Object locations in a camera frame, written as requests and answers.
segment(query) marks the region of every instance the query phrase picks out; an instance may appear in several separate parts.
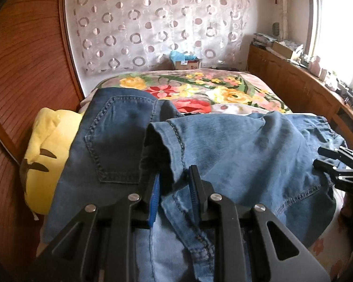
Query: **blue jeans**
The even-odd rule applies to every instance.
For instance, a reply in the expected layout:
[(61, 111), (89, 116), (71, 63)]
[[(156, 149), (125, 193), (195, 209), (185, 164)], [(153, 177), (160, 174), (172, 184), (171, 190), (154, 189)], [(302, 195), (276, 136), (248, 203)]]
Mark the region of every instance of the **blue jeans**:
[(163, 196), (152, 230), (136, 231), (139, 281), (213, 281), (213, 233), (194, 225), (183, 172), (196, 164), (216, 192), (243, 206), (265, 204), (310, 246), (335, 211), (333, 184), (312, 163), (319, 146), (340, 145), (345, 141), (323, 117), (182, 116), (146, 92), (99, 89), (72, 143), (44, 240), (86, 204), (129, 194), (157, 163), (166, 171)]

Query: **blue plastic bag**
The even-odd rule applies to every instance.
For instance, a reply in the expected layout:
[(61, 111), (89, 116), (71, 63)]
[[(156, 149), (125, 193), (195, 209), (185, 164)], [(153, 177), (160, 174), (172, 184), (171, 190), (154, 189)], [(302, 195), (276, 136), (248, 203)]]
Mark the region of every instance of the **blue plastic bag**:
[(198, 60), (196, 55), (183, 54), (176, 50), (172, 50), (170, 52), (170, 59), (172, 60), (174, 65), (176, 64), (176, 62), (184, 62), (186, 60)]

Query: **bright window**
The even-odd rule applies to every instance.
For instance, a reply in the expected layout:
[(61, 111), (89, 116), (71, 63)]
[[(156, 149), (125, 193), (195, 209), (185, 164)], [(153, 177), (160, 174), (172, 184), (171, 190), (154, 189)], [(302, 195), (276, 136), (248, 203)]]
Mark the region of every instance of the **bright window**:
[(320, 0), (314, 55), (353, 88), (353, 0)]

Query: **metal screw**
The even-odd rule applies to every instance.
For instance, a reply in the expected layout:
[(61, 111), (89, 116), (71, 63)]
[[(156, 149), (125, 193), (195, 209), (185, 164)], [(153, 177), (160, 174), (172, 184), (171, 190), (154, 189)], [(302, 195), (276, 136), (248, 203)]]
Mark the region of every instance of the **metal screw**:
[(257, 203), (257, 204), (255, 204), (254, 209), (257, 212), (264, 212), (265, 211), (265, 205), (263, 205), (261, 203)]
[(218, 193), (213, 193), (211, 196), (210, 196), (210, 199), (214, 200), (214, 201), (220, 201), (222, 199), (222, 196), (221, 194), (218, 194)]
[(128, 199), (130, 201), (137, 201), (140, 199), (140, 195), (138, 195), (136, 193), (132, 193), (132, 194), (128, 195)]
[(86, 207), (85, 207), (85, 211), (88, 212), (88, 213), (93, 213), (95, 210), (97, 209), (96, 205), (95, 204), (88, 204)]

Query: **pocket stitching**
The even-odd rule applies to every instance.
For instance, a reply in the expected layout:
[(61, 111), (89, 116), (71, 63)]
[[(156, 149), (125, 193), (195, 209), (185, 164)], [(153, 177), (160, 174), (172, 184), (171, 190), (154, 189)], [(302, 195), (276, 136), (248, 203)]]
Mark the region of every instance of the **pocket stitching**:
[[(92, 144), (92, 134), (95, 131), (95, 128), (97, 127), (99, 121), (103, 118), (103, 116), (106, 114), (107, 110), (111, 107), (111, 105), (113, 104), (113, 102), (115, 101), (124, 101), (124, 100), (143, 100), (143, 101), (147, 101), (147, 102), (155, 102), (156, 100), (151, 100), (149, 98), (145, 98), (145, 97), (139, 97), (139, 96), (128, 96), (128, 95), (124, 95), (124, 96), (114, 96), (114, 97), (110, 97), (106, 104), (104, 105), (104, 107), (101, 109), (101, 111), (97, 114), (97, 116), (95, 117), (94, 121), (92, 122), (92, 124), (90, 125), (90, 128), (87, 132), (87, 134), (84, 137), (85, 140), (85, 145), (87, 146), (87, 149), (94, 161), (94, 165), (96, 167), (96, 172), (98, 175), (98, 180), (100, 182), (104, 182), (104, 183), (117, 183), (117, 184), (138, 184), (138, 180), (136, 182), (130, 181), (129, 179), (131, 179), (133, 177), (133, 175), (138, 175), (139, 171), (133, 172), (133, 171), (125, 171), (125, 172), (112, 172), (112, 171), (105, 171), (104, 168), (102, 167), (100, 160), (99, 160), (99, 156), (98, 154), (95, 152), (94, 148), (93, 148), (93, 144)], [(109, 180), (112, 176), (117, 176), (117, 175), (121, 175), (121, 178), (123, 179), (123, 181), (112, 181)]]

